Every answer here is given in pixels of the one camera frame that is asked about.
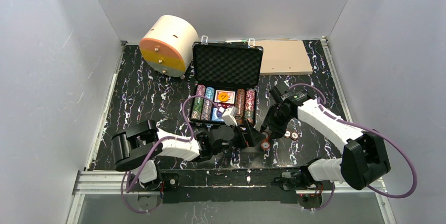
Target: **table surface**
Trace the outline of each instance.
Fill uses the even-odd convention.
[[[259,129],[266,112],[273,104],[269,90],[280,81],[288,84],[306,83],[319,88],[327,98],[326,107],[344,117],[344,111],[335,88],[333,77],[319,40],[304,40],[305,48],[313,66],[311,75],[260,76],[257,89],[257,125]],[[152,119],[167,132],[190,136],[186,123],[180,114],[181,103],[194,90],[193,65],[186,72],[186,78],[174,78],[154,71],[142,58],[137,45],[126,46],[111,99],[103,140],[98,155],[90,166],[91,170],[114,170],[111,137],[120,129]],[[198,127],[195,131],[204,131]],[[288,130],[297,132],[299,139],[275,139],[269,151],[259,146],[220,153],[206,162],[187,162],[174,157],[156,157],[160,169],[246,169],[281,168],[306,164],[314,158],[340,157],[340,152],[321,133],[311,126],[293,119]]]

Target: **white wall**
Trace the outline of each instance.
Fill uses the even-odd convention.
[[[64,223],[120,54],[97,0],[0,0],[1,223]]]
[[[347,0],[99,0],[121,40],[139,42],[161,15],[211,40],[327,36]]]
[[[356,122],[391,136],[410,156],[419,184],[391,200],[398,223],[444,223],[446,188],[446,0],[348,0],[329,43]],[[411,175],[388,147],[390,193]]]

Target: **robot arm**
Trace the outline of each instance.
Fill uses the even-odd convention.
[[[310,99],[305,91],[290,91],[280,83],[270,92],[276,104],[269,109],[261,131],[268,131],[272,139],[280,138],[288,122],[297,118],[322,133],[342,153],[342,158],[316,159],[301,167],[299,176],[305,178],[296,179],[305,181],[305,186],[314,181],[345,181],[361,190],[390,171],[382,138],[330,118],[327,114],[337,116]]]
[[[271,91],[275,104],[271,106],[261,125],[260,132],[245,121],[246,127],[234,124],[233,112],[227,109],[222,115],[227,125],[201,132],[195,139],[167,133],[156,127],[152,120],[119,131],[111,140],[117,171],[136,173],[144,158],[159,139],[171,136],[159,144],[152,156],[172,156],[187,161],[206,161],[232,147],[256,146],[268,139],[280,138],[285,134],[288,123],[293,118],[308,123],[321,132],[342,153],[338,159],[315,159],[300,167],[301,172],[294,178],[302,186],[310,186],[315,181],[347,182],[352,188],[361,190],[390,171],[386,147],[382,138],[370,132],[362,132],[327,116],[336,117],[311,99],[305,91],[290,91],[285,83],[280,83]],[[265,139],[262,132],[269,133]],[[160,179],[157,166],[150,160],[139,176],[140,183]]]

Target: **metal frame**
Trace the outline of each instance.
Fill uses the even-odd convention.
[[[332,78],[334,80],[334,85],[338,92],[342,108],[345,112],[346,120],[352,121],[352,118],[350,115],[350,110],[347,106],[347,102],[346,102],[341,84],[339,82],[339,78],[338,78],[336,69],[334,67],[335,65],[333,63],[330,49],[328,47],[328,40],[326,37],[322,37],[321,42],[322,42],[322,48],[323,48],[323,52],[325,54],[325,58],[328,62],[328,65],[330,67],[330,71],[332,74]],[[121,53],[121,57],[117,63],[115,73],[114,73],[112,81],[110,83],[110,88],[108,91],[106,103],[104,105],[104,110],[103,110],[103,113],[101,115],[101,118],[100,118],[100,121],[98,124],[98,129],[97,129],[97,134],[96,134],[97,137],[96,137],[96,140],[92,146],[92,150],[90,152],[87,164],[85,166],[86,168],[89,168],[91,162],[97,156],[100,141],[101,141],[102,135],[103,135],[104,123],[107,118],[107,112],[110,107],[111,97],[112,97],[113,90],[116,85],[116,78],[117,78],[117,73],[119,71],[119,65],[120,65],[120,62],[122,61],[122,56],[124,54],[124,47],[127,45],[133,45],[133,43],[126,43],[125,45],[123,45],[123,52]],[[74,190],[73,190],[73,195],[74,195],[73,203],[72,203],[72,207],[70,209],[70,212],[69,212],[69,215],[67,218],[67,223],[68,224],[78,223],[85,195],[87,195],[87,194],[98,194],[98,195],[100,195],[100,194],[120,194],[120,185],[122,182],[123,175],[124,175],[123,172],[117,172],[117,171],[81,171],[81,172],[79,172],[75,186],[74,186]],[[358,192],[357,190],[354,190],[346,183],[340,184],[338,182],[335,182],[335,185],[336,185],[336,189],[335,189],[336,193],[356,193],[356,192]],[[385,186],[382,178],[375,181],[372,185],[377,189],[381,189],[384,192],[387,192],[386,186]],[[297,194],[306,193],[306,192],[307,191],[296,191]],[[364,188],[364,190],[361,190],[361,192],[374,193],[373,191],[371,191],[368,188]],[[146,191],[131,192],[131,194],[159,195],[158,192],[146,192]],[[377,197],[379,207],[381,209],[384,223],[386,223],[386,224],[396,223],[387,197],[381,196],[379,194],[376,194],[376,197]]]
[[[277,40],[321,40],[320,37],[315,38],[290,38],[290,39],[277,39]],[[248,42],[248,39],[234,39],[234,40],[219,40],[219,41],[209,41],[210,43],[240,43]],[[139,45],[139,42],[125,42],[125,45]]]

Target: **black foam padding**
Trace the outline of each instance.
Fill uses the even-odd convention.
[[[195,43],[195,79],[205,86],[254,88],[259,83],[263,48]]]

